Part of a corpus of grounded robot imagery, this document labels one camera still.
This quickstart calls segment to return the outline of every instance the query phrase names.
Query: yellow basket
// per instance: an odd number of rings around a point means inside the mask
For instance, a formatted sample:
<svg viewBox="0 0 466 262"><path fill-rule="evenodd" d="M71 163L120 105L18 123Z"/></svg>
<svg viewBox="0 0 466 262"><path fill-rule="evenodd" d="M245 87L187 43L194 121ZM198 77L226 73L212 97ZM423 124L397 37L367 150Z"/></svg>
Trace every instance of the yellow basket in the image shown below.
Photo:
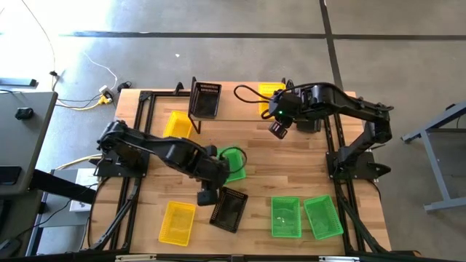
<svg viewBox="0 0 466 262"><path fill-rule="evenodd" d="M195 205L169 201L160 229L159 241L188 246L195 210Z"/></svg>
<svg viewBox="0 0 466 262"><path fill-rule="evenodd" d="M271 98L274 94L274 91L285 89L285 84L283 83L260 83L259 84L259 94L265 95L268 98ZM259 103L259 115L262 114L266 109L269 109L269 104L266 103Z"/></svg>
<svg viewBox="0 0 466 262"><path fill-rule="evenodd" d="M168 119L167 126L163 132L163 137L173 136L175 138L189 138L192 131L192 124L188 118L188 113L172 111Z"/></svg>

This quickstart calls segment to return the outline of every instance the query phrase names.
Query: plastic basket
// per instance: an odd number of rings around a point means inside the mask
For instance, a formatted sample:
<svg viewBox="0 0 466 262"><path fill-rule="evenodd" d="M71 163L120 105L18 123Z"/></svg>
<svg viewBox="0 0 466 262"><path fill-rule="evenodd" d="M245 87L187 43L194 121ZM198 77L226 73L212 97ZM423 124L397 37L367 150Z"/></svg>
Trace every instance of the plastic basket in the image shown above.
<svg viewBox="0 0 466 262"><path fill-rule="evenodd" d="M215 118L220 100L221 84L192 82L189 112L195 117Z"/></svg>
<svg viewBox="0 0 466 262"><path fill-rule="evenodd" d="M167 126L163 131L163 137L189 138L192 132L192 124L188 113L172 111Z"/></svg>
<svg viewBox="0 0 466 262"><path fill-rule="evenodd" d="M227 148L219 149L217 157L219 157L220 153L225 151L225 149ZM239 151L238 149L235 149L235 148L229 149L224 153L224 156L229 161L230 172L238 170L240 167L242 167L243 165L242 154L241 154L241 151ZM225 183L243 179L243 178L246 178L246 170L244 168L242 168L241 170L237 172L231 173L229 177L226 179Z"/></svg>
<svg viewBox="0 0 466 262"><path fill-rule="evenodd" d="M301 237L298 197L272 197L272 236Z"/></svg>
<svg viewBox="0 0 466 262"><path fill-rule="evenodd" d="M315 239L343 234L338 214L329 195L304 200L304 210Z"/></svg>
<svg viewBox="0 0 466 262"><path fill-rule="evenodd" d="M223 187L220 189L220 201L213 209L209 223L221 229L236 233L240 225L242 212L246 207L248 195Z"/></svg>
<svg viewBox="0 0 466 262"><path fill-rule="evenodd" d="M183 247L187 246L195 210L195 205L169 201L163 218L162 229L160 229L159 241Z"/></svg>
<svg viewBox="0 0 466 262"><path fill-rule="evenodd" d="M268 98L271 98L274 94L274 91L285 89L285 84L281 83L260 83L259 84L259 94L267 96ZM259 114L262 114L266 109L269 109L269 104L266 103L259 103Z"/></svg>

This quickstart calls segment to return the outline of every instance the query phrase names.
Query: black basket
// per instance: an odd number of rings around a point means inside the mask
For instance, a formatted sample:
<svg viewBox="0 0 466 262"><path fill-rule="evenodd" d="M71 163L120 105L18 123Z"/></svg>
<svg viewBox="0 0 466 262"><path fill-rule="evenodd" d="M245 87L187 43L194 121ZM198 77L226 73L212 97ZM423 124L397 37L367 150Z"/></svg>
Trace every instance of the black basket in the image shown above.
<svg viewBox="0 0 466 262"><path fill-rule="evenodd" d="M215 118L220 100L221 84L196 82L193 77L189 113L200 118Z"/></svg>
<svg viewBox="0 0 466 262"><path fill-rule="evenodd" d="M245 209L248 195L230 188L220 189L220 201L213 209L210 224L236 233L240 225L242 212Z"/></svg>

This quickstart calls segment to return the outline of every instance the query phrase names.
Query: green container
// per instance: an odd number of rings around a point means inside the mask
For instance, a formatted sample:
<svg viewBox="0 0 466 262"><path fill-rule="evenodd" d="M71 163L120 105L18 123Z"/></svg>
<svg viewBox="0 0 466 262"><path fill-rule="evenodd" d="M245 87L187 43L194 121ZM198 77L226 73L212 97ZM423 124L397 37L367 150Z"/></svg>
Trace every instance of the green container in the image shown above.
<svg viewBox="0 0 466 262"><path fill-rule="evenodd" d="M272 236L301 237L298 197L272 197Z"/></svg>
<svg viewBox="0 0 466 262"><path fill-rule="evenodd" d="M227 148L219 149L217 153L217 157L219 157L220 153L225 151L225 149ZM242 154L241 154L241 151L239 151L238 149L235 149L235 148L228 149L227 151L225 151L224 156L228 159L230 163L230 171L235 171L235 170L238 170L240 167L242 167L242 164L243 164ZM227 184L228 182L235 181L235 180L243 179L245 177L246 177L246 171L244 168L242 168L241 170L230 174L228 179L226 179L225 184Z"/></svg>
<svg viewBox="0 0 466 262"><path fill-rule="evenodd" d="M304 200L304 210L315 239L343 234L338 214L329 195Z"/></svg>

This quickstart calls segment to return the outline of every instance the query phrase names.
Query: concrete floor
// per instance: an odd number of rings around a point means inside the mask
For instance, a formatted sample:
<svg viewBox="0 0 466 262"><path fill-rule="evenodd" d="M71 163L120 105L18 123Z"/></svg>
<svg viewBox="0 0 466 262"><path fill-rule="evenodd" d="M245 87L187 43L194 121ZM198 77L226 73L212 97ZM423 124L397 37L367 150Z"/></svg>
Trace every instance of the concrete floor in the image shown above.
<svg viewBox="0 0 466 262"><path fill-rule="evenodd" d="M50 50L37 25L16 2L7 2L0 15L0 31L10 32L0 36L0 47L9 47L8 51L0 48L0 52L14 61L2 70L40 78L51 69ZM324 33L318 0L27 2L53 33ZM326 3L334 33L466 34L466 1ZM19 20L20 25L12 23ZM25 40L25 32L33 36L33 41ZM326 42L319 39L54 36L52 40L57 71L66 70L57 86L61 98L91 98L103 84L113 84L112 76L91 64L83 51L109 66L119 82L130 80L137 88L174 87L179 81L188 84L192 76L225 81L278 81L284 76L295 83L333 81ZM432 258L465 260L466 207L425 213L422 205L440 200L441 195L424 146L420 141L404 145L398 138L466 98L466 41L336 41L335 45L344 89L395 107L391 113L394 139L376 151L377 160L392 168L379 183L392 248L418 250ZM29 63L28 57L36 59ZM97 153L95 140L113 114L113 106L85 112L56 108L38 167L49 170ZM466 127L466 118L459 126ZM457 183L466 181L460 178ZM70 239L81 236L82 229L46 230L39 252L76 250L79 241Z"/></svg>

